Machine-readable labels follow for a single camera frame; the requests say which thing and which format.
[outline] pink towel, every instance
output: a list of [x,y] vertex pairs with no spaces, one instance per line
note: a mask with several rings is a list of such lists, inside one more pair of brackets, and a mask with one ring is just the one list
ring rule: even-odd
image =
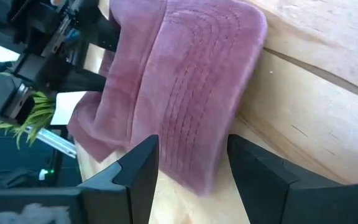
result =
[[110,9],[121,36],[104,55],[106,87],[78,103],[70,132],[98,161],[158,134],[160,169],[208,194],[264,15],[232,0],[111,0]]

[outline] light wood table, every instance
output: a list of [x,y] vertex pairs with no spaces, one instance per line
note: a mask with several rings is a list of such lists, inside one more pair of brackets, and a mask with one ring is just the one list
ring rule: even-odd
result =
[[[251,3],[266,13],[269,35],[231,132],[332,180],[358,183],[358,1]],[[108,3],[101,9],[107,14]],[[91,47],[86,68],[97,71],[102,56]],[[84,180],[122,156],[98,164],[77,150]],[[226,153],[209,197],[159,172],[150,223],[248,222]]]

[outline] green plant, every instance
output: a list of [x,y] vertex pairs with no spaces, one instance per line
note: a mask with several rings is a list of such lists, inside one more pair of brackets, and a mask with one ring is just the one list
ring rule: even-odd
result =
[[[0,75],[10,75],[9,73],[0,73]],[[38,132],[48,126],[52,120],[52,116],[55,113],[55,102],[48,99],[42,92],[32,92],[32,97],[35,102],[35,106],[30,112],[29,117],[26,119],[22,126],[14,126],[0,121],[0,129],[5,130],[5,134],[8,132],[14,133],[16,138],[17,148],[20,148],[20,139],[27,127],[32,127],[27,136],[27,142],[32,145],[37,139]]]

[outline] towel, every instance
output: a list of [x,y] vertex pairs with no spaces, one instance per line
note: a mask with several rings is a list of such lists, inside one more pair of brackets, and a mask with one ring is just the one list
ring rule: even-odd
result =
[[97,161],[158,134],[160,170],[208,195],[264,15],[232,0],[110,0],[110,10],[121,35],[104,54],[105,89],[81,99],[69,131]]

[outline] wooden board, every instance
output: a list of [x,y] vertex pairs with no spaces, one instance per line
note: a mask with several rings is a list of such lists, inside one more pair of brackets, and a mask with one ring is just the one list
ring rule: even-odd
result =
[[[231,133],[336,181],[358,183],[358,95],[264,52],[237,117]],[[84,180],[122,156],[98,164],[77,146]],[[150,223],[248,223],[225,150],[209,197],[160,172]]]
[[265,47],[358,86],[358,1],[244,0],[268,19]]

